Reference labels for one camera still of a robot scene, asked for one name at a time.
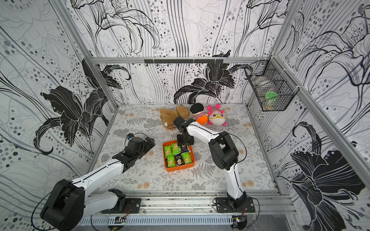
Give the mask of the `black cookie packet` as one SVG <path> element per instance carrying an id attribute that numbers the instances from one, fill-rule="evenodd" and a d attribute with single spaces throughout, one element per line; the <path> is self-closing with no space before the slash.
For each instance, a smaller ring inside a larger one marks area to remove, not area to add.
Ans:
<path id="1" fill-rule="evenodd" d="M 187 145 L 181 145 L 179 147 L 180 147 L 180 152 L 181 153 L 188 153 L 189 152 L 189 148 L 188 148 Z"/>
<path id="2" fill-rule="evenodd" d="M 174 156 L 174 158 L 175 158 L 176 166 L 181 166 L 181 165 L 185 164 L 185 162 L 183 160 L 183 157 L 182 157 L 182 154 L 177 154 L 177 155 Z"/>

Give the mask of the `green cookie packet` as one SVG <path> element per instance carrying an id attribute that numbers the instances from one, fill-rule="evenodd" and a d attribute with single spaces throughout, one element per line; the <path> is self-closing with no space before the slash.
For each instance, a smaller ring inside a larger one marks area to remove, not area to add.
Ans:
<path id="1" fill-rule="evenodd" d="M 170 145 L 164 146 L 163 149 L 165 157 L 169 157 L 172 155 L 172 147 Z"/>
<path id="2" fill-rule="evenodd" d="M 171 148 L 172 148 L 172 155 L 177 155 L 181 153 L 181 147 L 179 147 L 177 143 L 172 143 Z"/>
<path id="3" fill-rule="evenodd" d="M 167 157 L 167 168 L 175 167 L 176 161 L 174 156 L 168 156 Z"/>

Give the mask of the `orange plastic storage box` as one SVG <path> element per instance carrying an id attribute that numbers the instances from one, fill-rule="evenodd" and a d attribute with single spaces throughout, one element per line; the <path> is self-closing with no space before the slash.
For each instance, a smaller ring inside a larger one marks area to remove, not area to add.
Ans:
<path id="1" fill-rule="evenodd" d="M 168 141 L 168 142 L 163 143 L 162 149 L 163 149 L 164 146 L 168 146 L 168 145 L 171 146 L 172 143 L 177 143 L 177 141 Z M 171 167 L 171 168 L 167 168 L 167 157 L 165 157 L 165 155 L 164 155 L 164 149 L 163 149 L 164 165 L 165 165 L 165 168 L 166 168 L 166 171 L 167 172 L 179 171 L 179 170 L 183 170 L 183 169 L 194 167 L 194 165 L 195 165 L 195 157 L 194 157 L 194 153 L 193 153 L 193 150 L 192 150 L 192 146 L 189 145 L 188 148 L 189 148 L 189 153 L 191 155 L 191 158 L 192 158 L 192 161 L 193 162 L 190 163 L 190 164 L 184 164 L 184 165 L 181 165 L 181 166 L 175 166 L 175 167 Z"/>

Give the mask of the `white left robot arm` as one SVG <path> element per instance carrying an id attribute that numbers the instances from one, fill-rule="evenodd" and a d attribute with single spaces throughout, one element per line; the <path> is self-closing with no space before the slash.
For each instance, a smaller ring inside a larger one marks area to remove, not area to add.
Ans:
<path id="1" fill-rule="evenodd" d="M 154 146 L 154 139 L 131 134 L 124 150 L 101 167 L 71 181 L 60 180 L 43 206 L 40 218 L 60 231 L 71 231 L 83 218 L 98 212 L 133 213 L 135 204 L 126 202 L 126 194 L 118 189 L 109 189 L 95 196 L 91 194 L 134 166 Z"/>

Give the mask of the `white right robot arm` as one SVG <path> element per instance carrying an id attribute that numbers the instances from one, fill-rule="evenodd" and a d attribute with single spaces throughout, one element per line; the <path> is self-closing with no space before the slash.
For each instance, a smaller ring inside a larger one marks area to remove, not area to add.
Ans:
<path id="1" fill-rule="evenodd" d="M 235 212 L 243 208 L 247 194 L 241 188 L 238 173 L 239 151 L 230 134 L 226 131 L 212 131 L 192 118 L 184 120 L 181 116 L 174 120 L 174 125 L 180 132 L 177 135 L 179 146 L 193 145 L 195 138 L 208 144 L 214 163 L 224 172 L 229 207 Z"/>

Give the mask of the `green cookie packet in box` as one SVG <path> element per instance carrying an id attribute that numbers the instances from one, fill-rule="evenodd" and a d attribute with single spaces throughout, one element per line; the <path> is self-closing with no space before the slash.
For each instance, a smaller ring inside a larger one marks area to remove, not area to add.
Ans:
<path id="1" fill-rule="evenodd" d="M 176 161 L 174 156 L 168 156 L 167 157 L 167 168 L 175 167 Z"/>
<path id="2" fill-rule="evenodd" d="M 164 146 L 163 149 L 165 157 L 169 157 L 172 155 L 172 147 L 170 145 Z"/>

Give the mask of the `black cookie packet in box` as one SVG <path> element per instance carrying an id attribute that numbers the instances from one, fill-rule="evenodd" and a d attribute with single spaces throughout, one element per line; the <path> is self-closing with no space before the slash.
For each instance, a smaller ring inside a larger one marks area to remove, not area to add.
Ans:
<path id="1" fill-rule="evenodd" d="M 177 154 L 177 155 L 174 156 L 174 158 L 175 158 L 176 166 L 181 166 L 181 165 L 185 164 L 185 162 L 183 160 L 183 157 L 182 157 L 182 154 Z"/>

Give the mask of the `brown teddy bear plush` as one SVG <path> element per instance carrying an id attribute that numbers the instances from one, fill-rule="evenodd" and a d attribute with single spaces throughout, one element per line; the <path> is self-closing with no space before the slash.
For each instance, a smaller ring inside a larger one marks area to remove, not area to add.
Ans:
<path id="1" fill-rule="evenodd" d="M 184 120 L 188 119 L 190 110 L 183 105 L 178 105 L 175 109 L 160 108 L 160 119 L 163 127 L 167 130 L 172 131 L 176 128 L 174 120 L 179 116 Z"/>

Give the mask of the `orange pink black-haired doll plush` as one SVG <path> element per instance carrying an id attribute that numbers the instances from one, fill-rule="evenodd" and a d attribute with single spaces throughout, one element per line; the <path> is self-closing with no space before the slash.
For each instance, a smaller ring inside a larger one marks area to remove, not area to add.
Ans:
<path id="1" fill-rule="evenodd" d="M 199 124 L 204 125 L 208 122 L 208 116 L 205 114 L 202 104 L 196 103 L 192 105 L 190 111 Z"/>

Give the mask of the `white pink owl plush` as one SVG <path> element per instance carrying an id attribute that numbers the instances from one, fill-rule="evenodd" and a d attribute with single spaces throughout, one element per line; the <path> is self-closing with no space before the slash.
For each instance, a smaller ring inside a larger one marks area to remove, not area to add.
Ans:
<path id="1" fill-rule="evenodd" d="M 216 104 L 215 106 L 208 105 L 208 124 L 215 126 L 226 126 L 226 116 L 224 110 L 221 110 L 221 105 Z"/>

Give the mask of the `green lidded cup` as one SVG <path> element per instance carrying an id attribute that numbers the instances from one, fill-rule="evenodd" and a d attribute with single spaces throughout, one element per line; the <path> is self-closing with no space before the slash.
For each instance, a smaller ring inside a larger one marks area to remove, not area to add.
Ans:
<path id="1" fill-rule="evenodd" d="M 265 99 L 266 99 L 266 101 L 265 101 L 266 109 L 273 110 L 277 100 L 279 99 L 279 94 L 277 94 L 273 91 L 268 91 L 265 94 Z"/>

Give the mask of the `aluminium front rail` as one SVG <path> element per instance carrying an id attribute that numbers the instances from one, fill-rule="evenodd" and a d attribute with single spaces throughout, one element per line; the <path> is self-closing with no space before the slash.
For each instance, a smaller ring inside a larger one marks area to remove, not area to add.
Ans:
<path id="1" fill-rule="evenodd" d="M 228 206 L 225 191 L 125 191 L 127 198 L 141 198 L 140 215 L 216 215 Z M 261 215 L 296 215 L 291 197 L 275 191 L 247 191 L 246 212 Z"/>

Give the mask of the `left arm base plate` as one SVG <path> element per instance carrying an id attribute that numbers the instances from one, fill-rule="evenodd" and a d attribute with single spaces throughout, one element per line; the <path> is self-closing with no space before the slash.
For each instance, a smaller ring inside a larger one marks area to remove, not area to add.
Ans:
<path id="1" fill-rule="evenodd" d="M 120 199 L 117 204 L 107 210 L 101 211 L 102 214 L 138 214 L 141 206 L 141 198 Z"/>

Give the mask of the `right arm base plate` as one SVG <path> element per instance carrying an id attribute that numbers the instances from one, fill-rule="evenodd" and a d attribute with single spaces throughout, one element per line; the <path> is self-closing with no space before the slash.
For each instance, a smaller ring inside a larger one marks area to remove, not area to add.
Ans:
<path id="1" fill-rule="evenodd" d="M 228 197 L 216 197 L 213 199 L 218 213 L 254 213 L 256 211 L 251 197 L 234 200 Z"/>

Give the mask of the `black strip on wall rail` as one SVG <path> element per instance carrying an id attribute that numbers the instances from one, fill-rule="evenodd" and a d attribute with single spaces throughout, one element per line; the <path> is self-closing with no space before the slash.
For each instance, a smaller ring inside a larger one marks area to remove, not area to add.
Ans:
<path id="1" fill-rule="evenodd" d="M 145 59 L 145 64 L 222 64 L 224 59 Z"/>

